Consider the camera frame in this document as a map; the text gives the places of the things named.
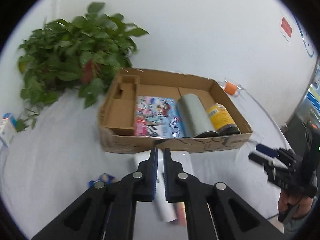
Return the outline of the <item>red wall sign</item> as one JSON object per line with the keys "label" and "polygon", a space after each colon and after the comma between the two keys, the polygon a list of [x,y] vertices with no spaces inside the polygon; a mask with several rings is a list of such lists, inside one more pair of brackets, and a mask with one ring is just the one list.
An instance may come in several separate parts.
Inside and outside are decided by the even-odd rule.
{"label": "red wall sign", "polygon": [[280,31],[282,35],[286,38],[286,40],[290,42],[293,28],[284,16],[282,16],[280,20]]}

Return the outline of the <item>small blue white carton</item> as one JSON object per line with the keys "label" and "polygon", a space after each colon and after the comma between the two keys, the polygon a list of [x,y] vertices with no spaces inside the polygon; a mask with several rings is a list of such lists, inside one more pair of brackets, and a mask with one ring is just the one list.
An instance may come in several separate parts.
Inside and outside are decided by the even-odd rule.
{"label": "small blue white carton", "polygon": [[14,135],[17,133],[16,131],[16,119],[12,113],[3,114],[3,118],[1,120],[1,142],[5,147],[9,147]]}

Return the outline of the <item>blue cartoon board game box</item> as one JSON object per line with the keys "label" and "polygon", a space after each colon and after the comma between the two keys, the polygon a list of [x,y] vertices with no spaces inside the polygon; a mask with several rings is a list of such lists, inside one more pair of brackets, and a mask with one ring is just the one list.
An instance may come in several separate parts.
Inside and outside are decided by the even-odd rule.
{"label": "blue cartoon board game box", "polygon": [[139,96],[135,117],[136,137],[185,137],[182,120],[174,99]]}

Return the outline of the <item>brown cardboard tray box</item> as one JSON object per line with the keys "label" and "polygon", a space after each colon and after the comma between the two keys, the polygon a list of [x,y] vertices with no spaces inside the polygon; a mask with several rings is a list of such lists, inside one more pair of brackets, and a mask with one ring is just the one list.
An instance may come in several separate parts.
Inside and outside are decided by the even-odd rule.
{"label": "brown cardboard tray box", "polygon": [[98,115],[107,152],[153,147],[190,153],[240,148],[252,128],[212,79],[150,69],[121,70]]}

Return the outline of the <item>yellow labelled tea jar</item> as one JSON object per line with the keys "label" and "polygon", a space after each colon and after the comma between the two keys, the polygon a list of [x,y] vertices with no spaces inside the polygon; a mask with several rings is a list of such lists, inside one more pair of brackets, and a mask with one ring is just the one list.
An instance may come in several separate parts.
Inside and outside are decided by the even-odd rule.
{"label": "yellow labelled tea jar", "polygon": [[220,136],[240,134],[240,130],[227,109],[216,103],[207,109],[209,119]]}

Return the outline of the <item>blue board with wooden knobs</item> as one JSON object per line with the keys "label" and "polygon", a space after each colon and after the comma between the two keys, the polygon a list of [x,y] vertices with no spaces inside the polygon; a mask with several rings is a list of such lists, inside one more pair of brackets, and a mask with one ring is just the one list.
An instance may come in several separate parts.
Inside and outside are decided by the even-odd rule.
{"label": "blue board with wooden knobs", "polygon": [[118,179],[110,174],[107,174],[107,173],[103,173],[99,176],[98,179],[96,180],[90,180],[88,182],[88,188],[92,187],[95,183],[97,182],[104,182],[105,184],[111,184],[111,183],[115,183],[118,181]]}

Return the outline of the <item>silver metal cylinder tin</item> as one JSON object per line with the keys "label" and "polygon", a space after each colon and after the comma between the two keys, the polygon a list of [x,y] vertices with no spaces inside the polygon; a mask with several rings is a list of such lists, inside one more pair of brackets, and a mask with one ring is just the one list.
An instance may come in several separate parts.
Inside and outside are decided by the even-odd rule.
{"label": "silver metal cylinder tin", "polygon": [[210,138],[219,136],[196,94],[185,94],[177,101],[176,106],[186,137]]}

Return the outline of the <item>green potted plant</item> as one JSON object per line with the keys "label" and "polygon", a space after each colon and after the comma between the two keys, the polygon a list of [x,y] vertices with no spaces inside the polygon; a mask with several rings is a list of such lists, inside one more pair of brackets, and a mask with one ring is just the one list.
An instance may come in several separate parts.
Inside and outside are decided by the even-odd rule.
{"label": "green potted plant", "polygon": [[24,112],[17,120],[18,132],[34,128],[40,111],[67,89],[76,89],[84,106],[91,107],[117,71],[132,66],[134,39],[147,31],[126,23],[120,13],[105,14],[104,7],[104,2],[92,2],[84,15],[45,23],[22,42],[17,67],[23,77]]}

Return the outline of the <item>pastel colour cube puzzle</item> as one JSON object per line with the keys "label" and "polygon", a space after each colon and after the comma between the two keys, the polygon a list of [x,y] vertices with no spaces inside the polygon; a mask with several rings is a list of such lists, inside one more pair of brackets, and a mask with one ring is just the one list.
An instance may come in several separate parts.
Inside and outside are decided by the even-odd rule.
{"label": "pastel colour cube puzzle", "polygon": [[185,211],[184,202],[175,203],[174,206],[175,206],[178,224],[180,226],[187,226],[187,219],[186,219],[186,211]]}

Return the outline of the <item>white handheld fan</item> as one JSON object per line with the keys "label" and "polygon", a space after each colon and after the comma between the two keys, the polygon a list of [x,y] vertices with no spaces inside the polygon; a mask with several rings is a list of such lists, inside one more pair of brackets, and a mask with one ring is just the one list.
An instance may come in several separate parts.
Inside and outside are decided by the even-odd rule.
{"label": "white handheld fan", "polygon": [[158,149],[158,170],[154,202],[157,215],[162,221],[168,223],[173,222],[177,219],[174,206],[171,203],[167,202],[165,198],[163,152],[160,149]]}

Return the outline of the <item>orange capped clear container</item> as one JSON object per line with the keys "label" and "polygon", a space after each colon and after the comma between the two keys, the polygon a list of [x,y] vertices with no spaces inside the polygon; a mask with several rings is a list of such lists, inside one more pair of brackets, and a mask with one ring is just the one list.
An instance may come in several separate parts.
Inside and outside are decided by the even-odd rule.
{"label": "orange capped clear container", "polygon": [[231,96],[238,96],[241,92],[241,87],[236,83],[233,83],[229,80],[225,80],[223,84],[223,90],[225,93]]}

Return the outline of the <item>white flat plastic device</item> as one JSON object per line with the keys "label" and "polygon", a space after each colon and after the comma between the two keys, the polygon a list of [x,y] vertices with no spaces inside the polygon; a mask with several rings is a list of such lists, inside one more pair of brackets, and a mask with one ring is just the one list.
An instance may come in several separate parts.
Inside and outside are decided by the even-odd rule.
{"label": "white flat plastic device", "polygon": [[191,162],[190,153],[187,151],[171,151],[171,158],[173,161],[182,164],[184,172],[194,176],[194,169]]}

